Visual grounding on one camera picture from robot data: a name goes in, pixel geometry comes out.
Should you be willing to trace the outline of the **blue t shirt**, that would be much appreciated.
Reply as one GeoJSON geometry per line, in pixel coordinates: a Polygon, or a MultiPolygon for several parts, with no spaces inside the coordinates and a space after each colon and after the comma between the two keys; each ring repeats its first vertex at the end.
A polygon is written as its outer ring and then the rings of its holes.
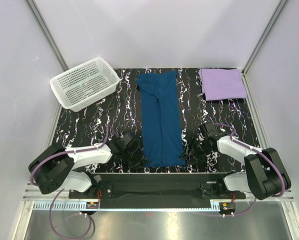
{"type": "Polygon", "coordinates": [[[175,71],[142,73],[136,84],[141,94],[142,143],[150,167],[183,166],[182,130],[175,71]]]}

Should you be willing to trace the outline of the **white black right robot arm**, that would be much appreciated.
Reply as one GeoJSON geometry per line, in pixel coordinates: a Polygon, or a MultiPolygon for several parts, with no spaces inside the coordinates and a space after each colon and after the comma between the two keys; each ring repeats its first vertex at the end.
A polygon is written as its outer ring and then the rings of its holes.
{"type": "Polygon", "coordinates": [[[292,187],[290,177],[276,149],[262,149],[244,143],[231,133],[217,129],[218,123],[207,122],[199,127],[184,147],[182,158],[188,158],[187,165],[197,165],[210,153],[227,155],[240,162],[244,172],[229,173],[219,179],[216,193],[221,198],[228,198],[234,192],[251,193],[256,199],[279,198],[292,187]]]}

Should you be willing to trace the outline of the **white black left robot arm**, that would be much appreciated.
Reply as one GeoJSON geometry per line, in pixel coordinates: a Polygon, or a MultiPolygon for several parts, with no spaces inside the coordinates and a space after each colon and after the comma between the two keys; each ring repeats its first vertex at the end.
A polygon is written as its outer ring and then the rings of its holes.
{"type": "Polygon", "coordinates": [[[72,190],[92,198],[100,189],[100,181],[90,173],[77,169],[92,164],[107,164],[122,161],[131,169],[143,168],[148,160],[143,154],[141,141],[131,133],[112,140],[105,139],[84,147],[50,145],[28,166],[30,182],[43,195],[58,190],[72,190]]]}

